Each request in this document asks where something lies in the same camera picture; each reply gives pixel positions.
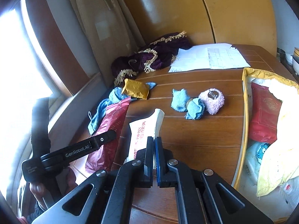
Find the white printed pouch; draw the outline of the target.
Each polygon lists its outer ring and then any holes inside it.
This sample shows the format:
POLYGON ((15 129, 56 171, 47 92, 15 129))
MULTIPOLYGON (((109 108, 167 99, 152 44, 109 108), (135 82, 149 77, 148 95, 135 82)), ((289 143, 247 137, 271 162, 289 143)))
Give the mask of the white printed pouch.
POLYGON ((165 113, 163 110, 155 109, 151 116, 129 123, 131 140, 125 163, 134 160, 137 151, 147 147, 147 138, 149 136, 154 139, 159 136, 164 116, 165 113))

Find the red foil pouch back side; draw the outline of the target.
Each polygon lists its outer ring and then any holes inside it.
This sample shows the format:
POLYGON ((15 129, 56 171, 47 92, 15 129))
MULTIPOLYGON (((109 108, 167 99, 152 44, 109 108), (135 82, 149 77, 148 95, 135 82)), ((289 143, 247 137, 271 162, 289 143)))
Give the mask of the red foil pouch back side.
POLYGON ((85 170, 88 173, 94 173, 98 170, 111 170, 128 107, 129 105, 117 115, 118 118, 115 121, 112 130, 96 135, 101 146, 87 157, 85 170))

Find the small blue cloth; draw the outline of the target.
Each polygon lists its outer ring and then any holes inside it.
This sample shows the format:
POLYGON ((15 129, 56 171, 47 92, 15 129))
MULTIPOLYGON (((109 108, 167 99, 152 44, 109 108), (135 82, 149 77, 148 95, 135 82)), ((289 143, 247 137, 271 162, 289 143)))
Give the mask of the small blue cloth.
POLYGON ((205 111, 205 105, 200 98, 193 98, 187 102, 187 114, 185 119, 198 120, 200 119, 205 111))
POLYGON ((172 90, 171 108, 177 112, 187 112, 187 102, 191 97, 187 94, 187 90, 172 90))

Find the pink fluffy ball with clip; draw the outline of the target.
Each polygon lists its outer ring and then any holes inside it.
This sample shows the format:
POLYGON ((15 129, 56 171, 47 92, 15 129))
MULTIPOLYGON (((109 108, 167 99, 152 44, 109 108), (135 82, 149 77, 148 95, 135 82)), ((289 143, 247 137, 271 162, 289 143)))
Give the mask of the pink fluffy ball with clip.
POLYGON ((224 95, 223 93, 216 89, 210 88, 199 94, 199 98, 203 101, 207 112, 210 115, 215 115, 224 105, 224 95))

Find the red foil pouch with logo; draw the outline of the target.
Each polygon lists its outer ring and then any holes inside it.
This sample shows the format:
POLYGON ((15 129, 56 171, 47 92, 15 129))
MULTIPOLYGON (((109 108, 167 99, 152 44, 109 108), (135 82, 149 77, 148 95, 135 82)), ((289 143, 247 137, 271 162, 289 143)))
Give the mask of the red foil pouch with logo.
POLYGON ((252 114, 248 136, 254 141, 272 144, 277 140, 277 123, 282 102, 266 86, 251 84, 252 114))

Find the yellow-rimmed storage bag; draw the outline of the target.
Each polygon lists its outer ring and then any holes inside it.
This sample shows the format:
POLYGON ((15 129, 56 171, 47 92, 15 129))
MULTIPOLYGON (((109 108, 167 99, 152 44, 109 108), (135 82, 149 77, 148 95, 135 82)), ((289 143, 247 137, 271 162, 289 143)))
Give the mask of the yellow-rimmed storage bag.
POLYGON ((242 73, 243 133, 239 161, 232 185, 274 223, 283 223, 298 205, 298 176, 289 179, 265 196, 256 196, 262 158, 271 144, 254 141, 248 136, 252 114, 252 83, 268 88, 272 84, 282 83, 294 86, 297 90, 298 84, 273 72, 251 67, 244 68, 242 73))

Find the blue terry towel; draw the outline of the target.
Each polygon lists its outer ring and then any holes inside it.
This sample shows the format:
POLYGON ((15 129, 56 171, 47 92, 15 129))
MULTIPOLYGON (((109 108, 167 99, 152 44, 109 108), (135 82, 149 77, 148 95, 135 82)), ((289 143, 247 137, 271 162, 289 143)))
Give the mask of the blue terry towel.
MULTIPOLYGON (((154 82, 145 83, 149 85, 149 91, 153 89, 157 84, 154 82)), ((88 113, 90 123, 88 124, 89 134, 92 136, 99 135, 103 132, 112 130, 115 121, 118 118, 118 114, 129 105, 130 101, 136 101, 137 98, 133 98, 122 94, 123 87, 114 88, 108 98, 102 100, 97 107, 95 115, 88 113)))

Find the yellow foil packet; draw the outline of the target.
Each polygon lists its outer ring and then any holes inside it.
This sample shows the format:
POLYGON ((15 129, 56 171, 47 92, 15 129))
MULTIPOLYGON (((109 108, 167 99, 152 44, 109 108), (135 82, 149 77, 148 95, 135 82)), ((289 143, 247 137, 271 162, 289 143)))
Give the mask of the yellow foil packet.
POLYGON ((149 91, 149 85, 126 78, 125 85, 122 89, 122 94, 133 98, 146 100, 149 95, 149 91))

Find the white paper sheets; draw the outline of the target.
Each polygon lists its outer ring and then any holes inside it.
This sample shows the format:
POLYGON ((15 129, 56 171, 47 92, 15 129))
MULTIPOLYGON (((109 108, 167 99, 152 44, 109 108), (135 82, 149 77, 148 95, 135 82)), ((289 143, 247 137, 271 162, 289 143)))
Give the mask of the white paper sheets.
POLYGON ((215 43, 179 49, 169 72, 184 72, 200 69, 235 69, 249 67, 239 50, 229 43, 215 43))

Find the purple velvet cloth gold fringe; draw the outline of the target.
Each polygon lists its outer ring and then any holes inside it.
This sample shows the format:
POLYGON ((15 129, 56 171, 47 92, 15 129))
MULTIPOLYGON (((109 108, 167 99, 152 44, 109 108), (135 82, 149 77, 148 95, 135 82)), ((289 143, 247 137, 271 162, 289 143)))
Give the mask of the purple velvet cloth gold fringe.
POLYGON ((131 56, 116 58, 111 65, 115 77, 113 84, 119 86, 126 78, 136 79, 141 72, 150 73, 169 67, 179 49, 188 50, 191 47, 185 31, 165 34, 131 56))

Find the cluttered side shelf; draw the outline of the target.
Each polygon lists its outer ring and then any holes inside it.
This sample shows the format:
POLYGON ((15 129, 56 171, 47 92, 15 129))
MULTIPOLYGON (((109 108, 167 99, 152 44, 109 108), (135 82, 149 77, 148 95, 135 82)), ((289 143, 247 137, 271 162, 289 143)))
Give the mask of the cluttered side shelf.
POLYGON ((293 56, 291 54, 277 48, 276 58, 293 76, 298 76, 298 72, 293 67, 293 56))

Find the beige curtain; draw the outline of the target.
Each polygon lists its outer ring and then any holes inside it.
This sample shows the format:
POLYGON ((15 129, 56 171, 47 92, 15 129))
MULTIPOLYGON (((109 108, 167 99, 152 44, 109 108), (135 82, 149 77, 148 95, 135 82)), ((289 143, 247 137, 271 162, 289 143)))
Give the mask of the beige curtain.
POLYGON ((145 45, 124 0, 70 0, 89 41, 106 86, 114 80, 111 64, 145 45))

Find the wooden wardrobe cabinet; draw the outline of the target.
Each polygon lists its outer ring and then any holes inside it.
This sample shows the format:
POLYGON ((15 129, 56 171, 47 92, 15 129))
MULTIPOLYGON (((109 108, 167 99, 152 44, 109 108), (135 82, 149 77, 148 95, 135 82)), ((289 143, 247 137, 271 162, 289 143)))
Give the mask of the wooden wardrobe cabinet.
POLYGON ((271 0, 124 0, 146 43, 185 31, 195 45, 255 45, 276 55, 271 0))

